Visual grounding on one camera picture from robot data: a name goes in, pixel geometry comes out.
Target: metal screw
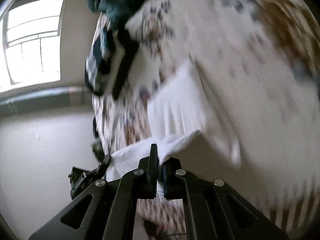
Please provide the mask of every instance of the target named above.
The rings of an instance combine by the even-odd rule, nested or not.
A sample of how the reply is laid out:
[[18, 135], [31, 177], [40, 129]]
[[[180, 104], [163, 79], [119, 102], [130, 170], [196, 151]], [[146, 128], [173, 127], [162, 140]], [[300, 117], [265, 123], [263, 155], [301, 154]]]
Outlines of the metal screw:
[[187, 172], [184, 169], [176, 170], [176, 174], [179, 176], [184, 176]]
[[224, 181], [222, 179], [216, 179], [214, 184], [218, 187], [222, 187], [224, 185]]
[[97, 187], [103, 187], [105, 184], [106, 184], [106, 181], [103, 180], [103, 179], [98, 179], [98, 180], [96, 181], [96, 186], [97, 186]]
[[142, 169], [136, 169], [136, 170], [134, 170], [133, 174], [137, 175], [137, 176], [140, 176], [140, 175], [143, 174], [143, 170]]

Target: window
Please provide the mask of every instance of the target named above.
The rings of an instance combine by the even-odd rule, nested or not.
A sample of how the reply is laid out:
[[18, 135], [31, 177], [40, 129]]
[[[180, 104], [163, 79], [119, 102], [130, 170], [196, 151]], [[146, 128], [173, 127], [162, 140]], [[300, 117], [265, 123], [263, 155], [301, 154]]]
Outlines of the window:
[[0, 92], [60, 80], [62, 5], [63, 0], [35, 1], [0, 22]]

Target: white wall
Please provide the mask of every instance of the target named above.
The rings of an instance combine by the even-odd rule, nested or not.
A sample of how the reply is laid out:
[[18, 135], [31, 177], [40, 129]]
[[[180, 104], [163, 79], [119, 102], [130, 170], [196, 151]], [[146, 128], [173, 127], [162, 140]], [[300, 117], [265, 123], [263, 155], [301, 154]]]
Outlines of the white wall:
[[89, 106], [0, 119], [0, 213], [17, 237], [29, 236], [68, 203], [72, 166], [98, 166]]
[[93, 14], [86, 0], [67, 0], [61, 27], [60, 69], [61, 80], [0, 94], [6, 98], [40, 89], [84, 85], [84, 64], [89, 55], [99, 15]]

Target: bed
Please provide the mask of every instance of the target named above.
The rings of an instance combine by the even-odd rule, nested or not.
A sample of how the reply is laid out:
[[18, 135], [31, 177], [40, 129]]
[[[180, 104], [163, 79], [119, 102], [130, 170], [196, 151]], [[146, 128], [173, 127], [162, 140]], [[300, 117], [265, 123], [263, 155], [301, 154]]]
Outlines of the bed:
[[[94, 40], [107, 22], [101, 14]], [[140, 49], [119, 99], [92, 98], [104, 152], [152, 135], [148, 103], [191, 58], [240, 141], [227, 182], [290, 236], [304, 232], [320, 198], [320, 29], [304, 1], [146, 0], [126, 28]], [[179, 204], [138, 204], [145, 219], [184, 232]]]

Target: window frame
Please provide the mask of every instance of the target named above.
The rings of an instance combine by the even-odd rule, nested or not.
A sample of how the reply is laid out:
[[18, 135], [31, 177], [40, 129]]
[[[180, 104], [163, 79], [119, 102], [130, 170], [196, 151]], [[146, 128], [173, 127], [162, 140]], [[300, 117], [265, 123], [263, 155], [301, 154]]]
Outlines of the window frame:
[[[9, 65], [8, 65], [8, 61], [7, 61], [7, 54], [6, 54], [6, 50], [10, 47], [13, 47], [13, 46], [16, 46], [16, 45], [19, 45], [19, 44], [22, 44], [22, 43], [25, 43], [25, 42], [28, 42], [28, 41], [34, 41], [34, 40], [40, 40], [40, 44], [41, 44], [41, 39], [43, 38], [50, 38], [50, 37], [58, 37], [61, 35], [61, 28], [62, 28], [62, 21], [63, 21], [63, 14], [64, 14], [64, 11], [65, 11], [65, 7], [66, 7], [66, 4], [67, 4], [67, 0], [63, 0], [62, 2], [62, 6], [61, 6], [61, 11], [60, 11], [60, 14], [59, 15], [55, 15], [55, 16], [48, 16], [48, 17], [43, 17], [43, 18], [39, 18], [39, 19], [45, 19], [45, 18], [52, 18], [52, 17], [57, 17], [59, 16], [59, 23], [58, 23], [58, 30], [57, 30], [57, 35], [51, 35], [51, 36], [46, 36], [46, 37], [39, 37], [39, 35], [41, 34], [44, 34], [44, 33], [51, 33], [52, 31], [48, 31], [48, 32], [40, 32], [40, 33], [34, 33], [32, 35], [27, 35], [27, 36], [24, 36], [24, 37], [20, 37], [18, 39], [15, 39], [13, 41], [10, 41], [8, 42], [8, 38], [7, 38], [7, 33], [8, 33], [8, 19], [9, 19], [9, 13], [10, 13], [10, 10], [5, 14], [5, 16], [3, 17], [3, 26], [2, 26], [2, 46], [3, 46], [3, 51], [4, 51], [4, 61], [5, 61], [5, 65], [6, 65], [6, 69], [7, 69], [7, 72], [8, 72], [8, 76], [9, 76], [9, 79], [10, 79], [10, 86], [14, 86], [14, 85], [17, 85], [19, 83], [23, 83], [23, 82], [27, 82], [27, 80], [24, 80], [24, 81], [19, 81], [19, 82], [14, 82], [13, 79], [12, 79], [12, 76], [10, 74], [10, 69], [9, 69]], [[30, 40], [27, 40], [27, 41], [22, 41], [22, 42], [19, 42], [19, 43], [16, 43], [12, 46], [9, 46], [10, 43], [12, 42], [15, 42], [17, 40], [20, 40], [20, 39], [23, 39], [23, 38], [27, 38], [27, 37], [30, 37], [30, 36], [34, 36], [34, 35], [38, 35], [37, 38], [34, 38], [34, 39], [30, 39]]]

